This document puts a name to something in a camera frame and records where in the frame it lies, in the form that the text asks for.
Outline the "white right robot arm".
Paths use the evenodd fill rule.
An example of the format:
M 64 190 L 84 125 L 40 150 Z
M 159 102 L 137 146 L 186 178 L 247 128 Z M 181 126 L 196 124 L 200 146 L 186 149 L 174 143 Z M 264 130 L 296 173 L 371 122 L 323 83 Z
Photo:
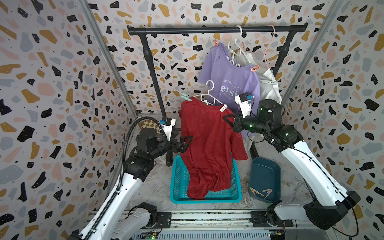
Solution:
M 310 190 L 312 199 L 304 202 L 271 204 L 264 221 L 279 226 L 285 220 L 310 221 L 322 230 L 333 228 L 360 201 L 355 191 L 347 191 L 335 180 L 311 152 L 294 126 L 282 123 L 284 107 L 275 100 L 261 100 L 257 115 L 232 114 L 223 116 L 234 132 L 243 130 L 261 134 L 298 170 Z

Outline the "white plastic hangers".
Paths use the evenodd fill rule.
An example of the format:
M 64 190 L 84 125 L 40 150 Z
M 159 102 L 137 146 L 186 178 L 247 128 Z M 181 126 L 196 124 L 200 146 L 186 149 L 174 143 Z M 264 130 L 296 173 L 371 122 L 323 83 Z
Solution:
M 228 41 L 227 49 L 230 53 L 230 63 L 234 66 L 240 68 L 253 63 L 245 52 L 244 45 L 240 44 L 239 38 L 235 38 L 233 41 Z

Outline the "white printed t-shirt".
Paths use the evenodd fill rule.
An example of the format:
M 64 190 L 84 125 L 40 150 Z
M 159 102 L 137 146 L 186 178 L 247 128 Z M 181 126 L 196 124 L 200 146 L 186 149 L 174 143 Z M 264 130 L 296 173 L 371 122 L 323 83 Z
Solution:
M 265 61 L 266 58 L 257 57 L 255 54 L 251 53 L 247 54 L 250 60 L 253 61 L 253 63 L 245 67 L 240 67 L 243 73 L 243 75 L 239 77 L 239 80 L 241 80 L 243 84 L 241 94 L 247 93 L 253 95 L 254 98 L 251 101 L 251 115 L 256 115 L 259 106 L 259 101 L 269 99 L 275 100 L 277 103 L 280 104 L 282 102 L 282 97 L 279 93 L 278 84 L 269 85 L 260 82 L 260 79 L 276 81 L 276 78 L 271 68 L 269 67 L 269 64 Z M 256 65 L 260 66 L 259 70 L 257 70 L 256 72 L 251 72 L 251 68 Z

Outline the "red garment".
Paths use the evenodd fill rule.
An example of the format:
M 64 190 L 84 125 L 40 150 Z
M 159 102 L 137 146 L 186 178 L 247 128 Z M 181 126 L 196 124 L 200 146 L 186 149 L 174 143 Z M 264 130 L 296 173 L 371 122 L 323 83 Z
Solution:
M 193 140 L 181 158 L 190 174 L 187 195 L 194 200 L 230 188 L 233 160 L 248 159 L 242 135 L 223 120 L 233 112 L 229 108 L 221 112 L 221 107 L 195 98 L 182 103 L 181 135 Z

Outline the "purple garment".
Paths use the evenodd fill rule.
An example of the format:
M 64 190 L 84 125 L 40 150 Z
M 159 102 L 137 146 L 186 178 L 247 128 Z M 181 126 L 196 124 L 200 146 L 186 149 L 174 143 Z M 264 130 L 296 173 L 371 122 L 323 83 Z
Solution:
M 198 83 L 205 84 L 211 80 L 214 89 L 210 94 L 226 104 L 233 113 L 241 111 L 235 102 L 235 96 L 243 93 L 252 95 L 252 112 L 256 114 L 260 101 L 259 77 L 251 71 L 251 65 L 237 67 L 230 62 L 231 59 L 228 48 L 223 43 L 212 47 L 198 76 Z

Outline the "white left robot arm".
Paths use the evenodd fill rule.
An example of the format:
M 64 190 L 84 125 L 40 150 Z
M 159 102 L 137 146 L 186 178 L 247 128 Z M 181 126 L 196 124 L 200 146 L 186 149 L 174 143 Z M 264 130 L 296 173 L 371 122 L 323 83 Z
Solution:
M 193 137 L 172 137 L 172 131 L 146 128 L 136 136 L 136 149 L 128 157 L 123 156 L 121 174 L 113 190 L 92 218 L 78 234 L 71 234 L 70 240 L 130 240 L 144 227 L 158 228 L 157 207 L 142 203 L 120 222 L 126 206 L 144 183 L 155 166 L 155 159 L 169 151 L 184 153 Z

